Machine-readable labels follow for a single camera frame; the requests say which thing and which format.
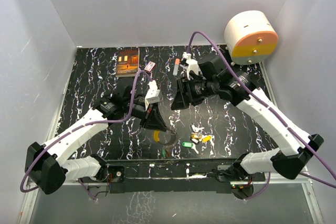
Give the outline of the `large keyring with yellow handle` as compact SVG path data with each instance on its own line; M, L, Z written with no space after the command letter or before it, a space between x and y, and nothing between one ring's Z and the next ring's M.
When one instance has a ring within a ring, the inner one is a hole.
M168 129L166 132L154 131L154 141L160 144L166 151L171 151L178 143L177 131Z

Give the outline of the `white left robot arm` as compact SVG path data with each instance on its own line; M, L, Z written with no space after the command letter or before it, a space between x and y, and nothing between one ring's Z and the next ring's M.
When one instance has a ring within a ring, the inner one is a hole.
M126 115L140 119L140 127L167 131L160 115L161 91L150 82L144 101L142 94L134 95L131 86L123 94L107 93L75 124L61 134L28 147L25 176L29 177L46 195L57 191L64 182L89 177L98 182L108 178L108 163L97 154L86 158L70 159L80 146L112 124L123 123Z

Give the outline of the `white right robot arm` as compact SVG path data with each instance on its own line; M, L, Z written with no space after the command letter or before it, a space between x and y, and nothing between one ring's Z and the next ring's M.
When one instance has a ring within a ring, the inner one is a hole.
M295 179L315 156L323 138L297 128L247 73L234 73L232 68L224 67L225 63L221 56L197 62L184 52L181 64L186 75L177 80L171 109L184 110L215 95L230 102L261 126L278 146L271 151L242 154L229 168L232 175L247 180L255 173L276 172L286 179Z

